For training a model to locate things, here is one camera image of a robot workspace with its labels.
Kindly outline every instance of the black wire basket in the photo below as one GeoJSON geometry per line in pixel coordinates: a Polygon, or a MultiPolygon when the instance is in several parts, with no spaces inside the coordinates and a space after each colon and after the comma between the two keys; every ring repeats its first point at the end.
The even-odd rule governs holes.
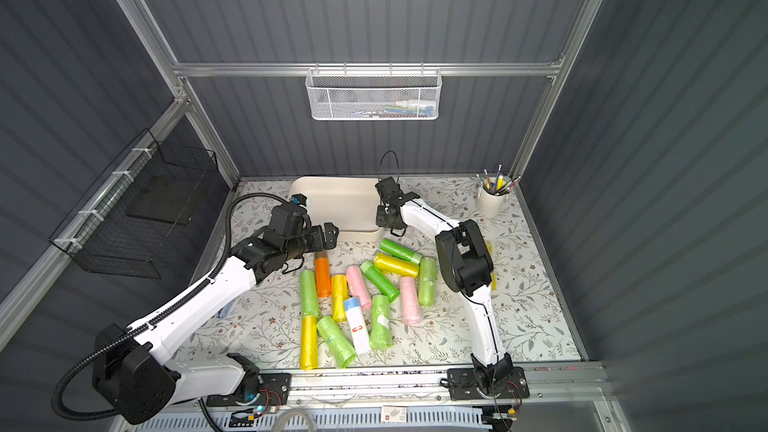
{"type": "Polygon", "coordinates": [[[154,142],[128,170],[113,174],[118,177],[102,199],[89,210],[73,210],[78,226],[63,221],[50,242],[86,272],[162,278],[177,274],[180,261],[194,268],[185,256],[194,255],[185,233],[209,198],[216,155],[154,142]]]}

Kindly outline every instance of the red wire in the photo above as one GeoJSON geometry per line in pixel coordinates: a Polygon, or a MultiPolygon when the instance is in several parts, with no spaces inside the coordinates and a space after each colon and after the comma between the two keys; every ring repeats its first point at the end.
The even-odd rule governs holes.
{"type": "Polygon", "coordinates": [[[517,394],[515,394],[514,392],[512,392],[511,388],[507,387],[507,390],[509,390],[509,393],[512,394],[512,396],[514,398],[514,402],[518,405],[518,407],[522,406],[523,405],[523,398],[522,397],[520,397],[520,398],[517,397],[518,395],[520,395],[520,389],[518,389],[518,386],[514,382],[507,382],[507,384],[512,384],[514,389],[517,391],[517,394]]]}
{"type": "Polygon", "coordinates": [[[277,392],[275,392],[274,390],[270,390],[270,392],[271,392],[272,394],[274,394],[275,396],[277,396],[277,403],[278,403],[278,404],[280,404],[280,406],[281,406],[281,407],[283,407],[283,401],[280,399],[280,394],[278,394],[278,393],[277,393],[277,392]]]}
{"type": "Polygon", "coordinates": [[[276,395],[276,396],[277,396],[277,403],[278,403],[278,404],[279,404],[281,407],[283,407],[283,401],[280,399],[280,394],[278,394],[278,393],[277,393],[277,392],[275,392],[274,390],[269,390],[269,389],[267,389],[267,388],[266,388],[266,386],[264,386],[264,391],[266,392],[266,406],[267,406],[267,407],[269,407],[269,406],[270,406],[270,394],[274,394],[274,395],[276,395]]]}
{"type": "Polygon", "coordinates": [[[264,387],[264,392],[266,392],[266,405],[264,406],[264,414],[266,414],[270,408],[270,392],[266,389],[266,386],[264,387]]]}

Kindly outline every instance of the white plastic tray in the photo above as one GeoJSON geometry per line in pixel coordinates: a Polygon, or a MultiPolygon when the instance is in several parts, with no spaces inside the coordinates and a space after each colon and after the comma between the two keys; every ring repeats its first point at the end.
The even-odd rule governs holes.
{"type": "Polygon", "coordinates": [[[384,229],[376,225],[379,194],[375,178],[299,177],[290,195],[306,196],[313,226],[333,222],[339,242],[380,242],[384,229]]]}

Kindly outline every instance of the white mesh basket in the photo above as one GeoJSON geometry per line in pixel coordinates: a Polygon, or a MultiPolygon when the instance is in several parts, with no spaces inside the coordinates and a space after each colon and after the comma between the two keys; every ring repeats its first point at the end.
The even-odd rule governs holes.
{"type": "Polygon", "coordinates": [[[437,119],[440,71],[420,75],[306,74],[306,92],[316,120],[437,119]]]}

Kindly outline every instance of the label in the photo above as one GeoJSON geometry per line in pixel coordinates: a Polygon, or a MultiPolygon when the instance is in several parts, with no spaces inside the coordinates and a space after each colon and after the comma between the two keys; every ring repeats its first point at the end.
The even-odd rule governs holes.
{"type": "Polygon", "coordinates": [[[382,406],[382,422],[406,422],[408,419],[407,408],[382,406]]]}
{"type": "Polygon", "coordinates": [[[242,333],[243,328],[238,324],[223,325],[216,329],[210,337],[219,343],[222,350],[229,350],[232,343],[235,342],[242,333]]]}

